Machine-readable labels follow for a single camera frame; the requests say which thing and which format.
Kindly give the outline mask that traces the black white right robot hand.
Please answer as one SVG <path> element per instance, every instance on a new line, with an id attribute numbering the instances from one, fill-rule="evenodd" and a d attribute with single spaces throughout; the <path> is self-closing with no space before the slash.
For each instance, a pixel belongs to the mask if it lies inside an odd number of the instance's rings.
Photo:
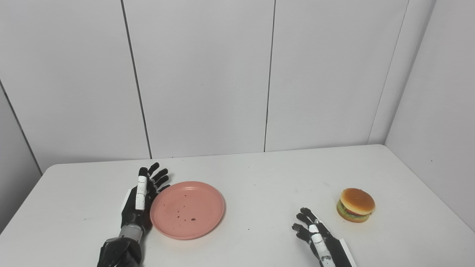
<path id="1" fill-rule="evenodd" d="M 356 262 L 343 239 L 337 239 L 309 208 L 302 207 L 294 223 L 297 238 L 306 242 L 321 267 L 356 267 Z"/>

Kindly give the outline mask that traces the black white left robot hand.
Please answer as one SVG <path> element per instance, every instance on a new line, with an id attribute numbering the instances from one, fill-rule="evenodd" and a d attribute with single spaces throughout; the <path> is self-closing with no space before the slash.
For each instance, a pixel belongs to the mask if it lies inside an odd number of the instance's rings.
<path id="1" fill-rule="evenodd" d="M 159 162 L 155 162 L 149 168 L 139 169 L 137 184 L 130 190 L 121 212 L 121 227 L 134 224 L 144 232 L 151 229 L 151 205 L 162 191 L 170 187 L 165 185 L 169 180 L 168 169 L 159 167 Z"/>

